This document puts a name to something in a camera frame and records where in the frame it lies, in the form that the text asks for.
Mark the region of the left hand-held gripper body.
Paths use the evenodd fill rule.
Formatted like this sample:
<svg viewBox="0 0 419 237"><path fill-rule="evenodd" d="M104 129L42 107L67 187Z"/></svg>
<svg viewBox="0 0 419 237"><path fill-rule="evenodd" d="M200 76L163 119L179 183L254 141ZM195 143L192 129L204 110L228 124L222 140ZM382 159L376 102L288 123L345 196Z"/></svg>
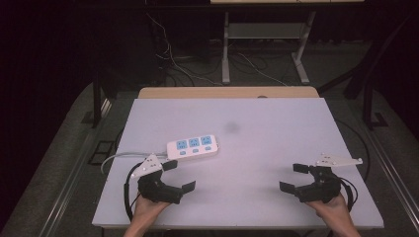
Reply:
<svg viewBox="0 0 419 237"><path fill-rule="evenodd" d="M153 202L179 203L184 193L181 188L168 186L161 181L165 172L162 164L155 154L150 154L131 169L129 177L137 179L138 191L144 198Z"/></svg>

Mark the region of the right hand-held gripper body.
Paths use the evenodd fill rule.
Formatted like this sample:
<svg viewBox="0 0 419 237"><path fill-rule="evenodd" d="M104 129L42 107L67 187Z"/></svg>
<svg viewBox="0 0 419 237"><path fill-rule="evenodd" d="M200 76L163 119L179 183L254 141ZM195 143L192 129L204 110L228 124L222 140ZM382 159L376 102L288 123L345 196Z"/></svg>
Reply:
<svg viewBox="0 0 419 237"><path fill-rule="evenodd" d="M336 155L321 154L320 157L309 167L309 173L314 182L310 185L297 187L294 195L300 202L321 200L324 203L337 197L344 187L347 193L348 203L355 203L358 199L358 191L348 180L338 177L333 173L333 168L344 166L356 166L363 163L362 158L344 158Z"/></svg>

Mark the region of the person's left hand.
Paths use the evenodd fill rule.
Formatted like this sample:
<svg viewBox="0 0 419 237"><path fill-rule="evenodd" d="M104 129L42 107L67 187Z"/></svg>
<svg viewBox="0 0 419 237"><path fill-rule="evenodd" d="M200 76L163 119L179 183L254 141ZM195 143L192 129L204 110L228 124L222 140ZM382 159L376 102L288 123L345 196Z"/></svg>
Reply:
<svg viewBox="0 0 419 237"><path fill-rule="evenodd" d="M168 206L168 202L153 202L143 196L140 196L135 203L135 210L131 220L131 225L135 228L146 230L155 222L158 215Z"/></svg>

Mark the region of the person's right hand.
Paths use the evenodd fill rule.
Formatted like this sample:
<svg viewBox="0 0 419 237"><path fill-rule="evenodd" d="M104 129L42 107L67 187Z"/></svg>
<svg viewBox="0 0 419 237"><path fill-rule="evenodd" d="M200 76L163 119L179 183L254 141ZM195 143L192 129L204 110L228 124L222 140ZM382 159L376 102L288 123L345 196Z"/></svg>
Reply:
<svg viewBox="0 0 419 237"><path fill-rule="evenodd" d="M343 232L353 226L347 204L342 195L334 197L327 203L316 200L308 201L306 205L313 208L325 224L334 231Z"/></svg>

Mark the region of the white power strip blue sockets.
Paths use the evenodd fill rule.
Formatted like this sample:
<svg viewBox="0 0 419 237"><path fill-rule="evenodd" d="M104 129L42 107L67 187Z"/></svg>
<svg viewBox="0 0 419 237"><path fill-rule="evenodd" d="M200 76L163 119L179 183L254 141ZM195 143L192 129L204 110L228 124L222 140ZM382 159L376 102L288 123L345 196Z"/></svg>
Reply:
<svg viewBox="0 0 419 237"><path fill-rule="evenodd" d="M213 156L219 145L213 134L183 138L166 145L169 160L187 160Z"/></svg>

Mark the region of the white table mat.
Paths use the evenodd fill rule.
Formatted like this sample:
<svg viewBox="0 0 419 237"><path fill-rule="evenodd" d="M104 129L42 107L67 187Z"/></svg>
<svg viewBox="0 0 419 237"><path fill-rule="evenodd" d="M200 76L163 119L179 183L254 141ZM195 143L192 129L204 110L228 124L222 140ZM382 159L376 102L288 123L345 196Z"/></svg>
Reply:
<svg viewBox="0 0 419 237"><path fill-rule="evenodd" d="M318 229L324 223L280 182L312 183L293 164L312 165L321 154L350 153L326 102L289 99L137 99L128 116L93 224L124 228L129 220L124 184L142 153L170 141L213 134L218 152L182 161L165 184L196 182L193 192L159 215L158 229Z"/></svg>

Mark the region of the black metal stand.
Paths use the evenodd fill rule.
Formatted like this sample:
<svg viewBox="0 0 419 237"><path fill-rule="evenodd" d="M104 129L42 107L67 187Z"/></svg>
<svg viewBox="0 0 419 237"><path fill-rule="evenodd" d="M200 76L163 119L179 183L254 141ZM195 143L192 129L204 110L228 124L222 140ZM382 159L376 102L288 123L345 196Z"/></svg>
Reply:
<svg viewBox="0 0 419 237"><path fill-rule="evenodd" d="M419 10L395 15L381 13L366 56L355 67L317 88L320 94L347 82L344 96L363 97L362 120L373 129L384 126L373 113L373 91L381 92L393 108L419 132Z"/></svg>

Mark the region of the black floor bracket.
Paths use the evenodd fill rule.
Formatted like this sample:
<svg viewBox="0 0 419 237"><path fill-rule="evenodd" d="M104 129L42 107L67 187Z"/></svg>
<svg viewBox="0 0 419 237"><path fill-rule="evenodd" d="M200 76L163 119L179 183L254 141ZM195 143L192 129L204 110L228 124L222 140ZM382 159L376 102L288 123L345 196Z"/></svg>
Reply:
<svg viewBox="0 0 419 237"><path fill-rule="evenodd" d="M115 142L112 140L100 140L90 156L88 164L100 166L111 155L114 144Z"/></svg>

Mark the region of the metal floor rail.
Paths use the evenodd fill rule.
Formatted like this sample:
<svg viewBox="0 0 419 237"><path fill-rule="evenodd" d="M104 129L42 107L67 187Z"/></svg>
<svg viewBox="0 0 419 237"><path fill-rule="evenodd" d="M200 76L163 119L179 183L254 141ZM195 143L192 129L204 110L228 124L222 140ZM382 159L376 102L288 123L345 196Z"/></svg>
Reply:
<svg viewBox="0 0 419 237"><path fill-rule="evenodd" d="M417 142L384 134L377 128L365 128L364 133L401 206L419 232L419 164L414 161L419 155Z"/></svg>
<svg viewBox="0 0 419 237"><path fill-rule="evenodd" d="M99 131L94 112L106 117L112 103L105 99L99 106L89 99L78 98L45 153L39 171L42 175L43 200L51 200L37 237L53 237L71 200L82 168Z"/></svg>

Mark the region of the white metal desk frame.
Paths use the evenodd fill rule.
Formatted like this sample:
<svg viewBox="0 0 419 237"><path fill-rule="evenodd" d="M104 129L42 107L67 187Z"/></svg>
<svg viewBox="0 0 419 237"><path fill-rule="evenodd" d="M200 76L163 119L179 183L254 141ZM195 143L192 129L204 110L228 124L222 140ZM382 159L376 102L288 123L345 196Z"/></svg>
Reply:
<svg viewBox="0 0 419 237"><path fill-rule="evenodd" d="M224 85L230 83L228 43L230 40L299 40L298 49L292 53L294 68L302 84L309 79L302 64L302 55L316 13L310 12L304 22L298 23L233 23L230 14L224 13L221 78Z"/></svg>

